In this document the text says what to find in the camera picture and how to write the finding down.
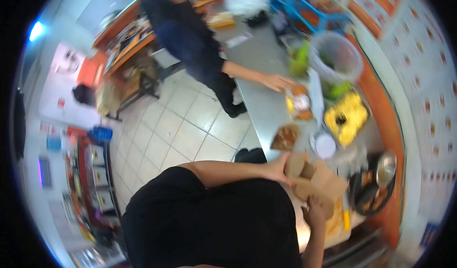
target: orange menu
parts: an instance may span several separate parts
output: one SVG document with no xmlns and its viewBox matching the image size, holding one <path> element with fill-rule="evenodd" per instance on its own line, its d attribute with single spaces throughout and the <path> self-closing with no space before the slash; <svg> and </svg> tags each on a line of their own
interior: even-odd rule
<svg viewBox="0 0 457 268">
<path fill-rule="evenodd" d="M 400 0 L 350 0 L 349 10 L 377 39 L 389 25 Z"/>
</svg>

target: trash can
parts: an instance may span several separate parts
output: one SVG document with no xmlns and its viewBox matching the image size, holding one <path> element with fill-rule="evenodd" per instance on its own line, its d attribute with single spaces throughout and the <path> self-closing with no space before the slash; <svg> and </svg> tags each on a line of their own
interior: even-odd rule
<svg viewBox="0 0 457 268">
<path fill-rule="evenodd" d="M 319 77 L 333 85 L 345 81 L 356 83 L 362 74 L 363 62 L 356 47 L 345 37 L 332 31 L 313 36 L 309 64 Z"/>
</svg>

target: white tile floor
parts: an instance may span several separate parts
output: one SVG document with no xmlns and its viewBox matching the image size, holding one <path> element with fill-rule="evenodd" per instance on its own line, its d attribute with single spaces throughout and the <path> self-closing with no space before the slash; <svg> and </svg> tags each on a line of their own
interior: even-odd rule
<svg viewBox="0 0 457 268">
<path fill-rule="evenodd" d="M 248 115 L 230 118 L 215 98 L 183 70 L 165 80 L 159 100 L 136 101 L 121 113 L 122 122 L 103 120 L 113 128 L 111 165 L 122 213 L 141 186 L 169 167 L 229 162 L 241 148 L 260 147 Z"/>
</svg>

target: food tray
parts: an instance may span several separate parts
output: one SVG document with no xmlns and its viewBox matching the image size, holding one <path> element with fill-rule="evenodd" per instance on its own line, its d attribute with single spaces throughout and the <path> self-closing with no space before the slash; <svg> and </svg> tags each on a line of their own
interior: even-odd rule
<svg viewBox="0 0 457 268">
<path fill-rule="evenodd" d="M 362 127 L 357 131 L 357 134 L 356 136 L 354 137 L 354 139 L 352 140 L 352 142 L 349 144 L 351 145 L 354 140 L 357 138 L 357 135 L 359 134 L 360 131 L 362 131 L 362 129 L 366 126 L 366 124 L 368 123 L 369 119 L 373 116 L 373 113 L 371 111 L 371 108 L 370 106 L 368 105 L 368 101 L 365 99 L 365 96 L 363 95 L 363 93 L 360 93 L 359 90 L 357 90 L 356 88 L 352 87 L 350 90 L 348 90 L 347 92 L 345 92 L 342 96 L 340 96 L 340 98 L 335 101 L 335 104 L 339 103 L 342 99 L 343 99 L 343 96 L 346 95 L 347 93 L 349 92 L 355 92 L 357 93 L 360 98 L 362 99 L 362 105 L 365 107 L 365 109 L 367 110 L 367 113 L 368 113 L 368 116 L 367 116 L 367 119 L 365 120 L 365 123 L 363 123 Z M 335 143 L 338 145 L 338 147 L 342 148 L 342 149 L 345 149 L 347 146 L 349 145 L 343 145 L 340 143 L 340 140 L 336 137 L 336 135 L 333 133 L 333 131 L 330 129 L 329 125 L 327 124 L 327 121 L 325 120 L 325 112 L 323 113 L 323 124 L 324 124 L 324 128 L 325 130 L 328 131 L 328 133 L 333 137 L 333 139 L 335 140 Z"/>
</svg>

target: light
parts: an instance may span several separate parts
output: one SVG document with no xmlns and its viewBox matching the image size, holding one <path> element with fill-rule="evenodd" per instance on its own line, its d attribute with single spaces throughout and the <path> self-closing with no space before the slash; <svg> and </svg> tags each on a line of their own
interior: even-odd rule
<svg viewBox="0 0 457 268">
<path fill-rule="evenodd" d="M 29 40 L 33 41 L 37 36 L 41 35 L 41 33 L 43 33 L 43 25 L 40 22 L 36 22 L 30 32 Z"/>
<path fill-rule="evenodd" d="M 41 184 L 41 186 L 43 186 L 43 178 L 42 178 L 42 175 L 41 175 L 41 160 L 38 160 L 38 171 L 39 171 L 39 174 L 40 174 L 40 184 Z"/>
</svg>

